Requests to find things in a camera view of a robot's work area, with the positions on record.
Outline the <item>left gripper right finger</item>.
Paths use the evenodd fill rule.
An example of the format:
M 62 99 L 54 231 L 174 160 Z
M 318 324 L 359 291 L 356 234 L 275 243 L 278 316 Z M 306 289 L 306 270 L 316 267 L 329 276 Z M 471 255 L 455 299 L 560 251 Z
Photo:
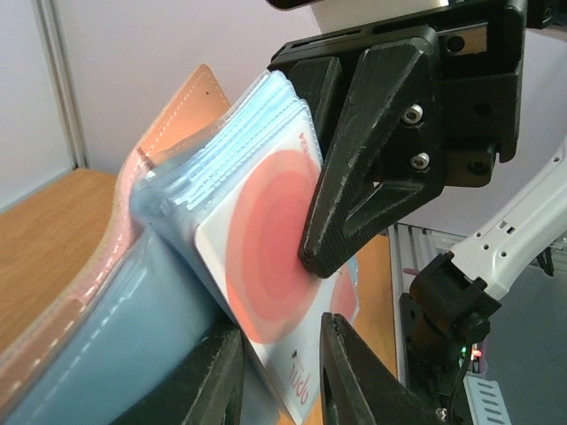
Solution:
M 407 390 L 349 321 L 324 313 L 320 331 L 325 424 L 440 424 L 433 408 Z

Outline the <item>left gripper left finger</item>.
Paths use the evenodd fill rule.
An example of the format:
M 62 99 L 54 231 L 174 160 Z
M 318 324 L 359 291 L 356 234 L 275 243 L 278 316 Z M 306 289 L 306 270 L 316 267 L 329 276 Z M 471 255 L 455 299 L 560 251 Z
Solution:
M 238 424 L 244 341 L 235 325 L 213 325 L 178 367 L 115 424 Z

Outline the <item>pink leather card holder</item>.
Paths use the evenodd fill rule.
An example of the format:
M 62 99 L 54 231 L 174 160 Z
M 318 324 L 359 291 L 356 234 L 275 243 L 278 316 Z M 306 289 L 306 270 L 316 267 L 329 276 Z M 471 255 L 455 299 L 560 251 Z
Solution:
M 240 421 L 274 424 L 282 413 L 291 419 L 253 364 L 193 238 L 300 112 L 311 120 L 322 168 L 308 104 L 283 73 L 261 73 L 228 105 L 208 67 L 194 72 L 120 170 L 113 216 L 89 264 L 2 356 L 2 423 L 112 423 L 173 372 L 217 320 L 237 326 L 244 341 Z M 315 394 L 303 423 L 320 394 L 322 315 L 352 321 L 359 310 L 354 259 L 329 278 L 311 275 L 321 285 L 304 318 Z

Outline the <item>white pink-circle card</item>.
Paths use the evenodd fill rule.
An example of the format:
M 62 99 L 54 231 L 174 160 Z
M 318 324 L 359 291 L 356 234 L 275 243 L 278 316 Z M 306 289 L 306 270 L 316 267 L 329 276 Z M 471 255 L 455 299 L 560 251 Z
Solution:
M 193 238 L 245 333 L 253 364 L 297 424 L 315 394 L 304 318 L 321 282 L 303 268 L 298 248 L 320 168 L 311 120 L 300 112 Z

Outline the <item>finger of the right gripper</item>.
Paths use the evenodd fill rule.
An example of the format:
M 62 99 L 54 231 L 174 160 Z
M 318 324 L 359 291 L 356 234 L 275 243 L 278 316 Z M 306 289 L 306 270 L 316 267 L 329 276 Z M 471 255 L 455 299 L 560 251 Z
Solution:
M 290 71 L 290 80 L 298 96 L 306 100 L 310 108 L 324 158 L 330 148 L 333 123 L 336 121 L 341 76 L 342 66 L 336 57 L 301 60 Z

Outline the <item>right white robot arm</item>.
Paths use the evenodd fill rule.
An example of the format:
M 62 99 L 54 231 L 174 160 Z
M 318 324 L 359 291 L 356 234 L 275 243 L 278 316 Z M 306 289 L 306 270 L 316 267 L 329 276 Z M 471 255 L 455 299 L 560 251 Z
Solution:
M 447 186 L 482 187 L 517 149 L 524 37 L 563 1 L 450 1 L 286 43 L 272 58 L 312 111 L 324 165 L 299 257 L 336 272 Z M 485 338 L 519 274 L 566 229 L 566 150 L 481 229 L 435 258 L 410 293 L 417 350 Z

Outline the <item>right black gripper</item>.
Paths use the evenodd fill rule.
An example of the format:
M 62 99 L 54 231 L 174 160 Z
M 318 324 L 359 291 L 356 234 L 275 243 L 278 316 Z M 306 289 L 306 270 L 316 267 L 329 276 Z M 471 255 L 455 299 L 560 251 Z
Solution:
M 269 69 L 342 66 L 299 256 L 321 278 L 447 186 L 482 187 L 517 149 L 522 1 L 448 2 L 291 41 Z

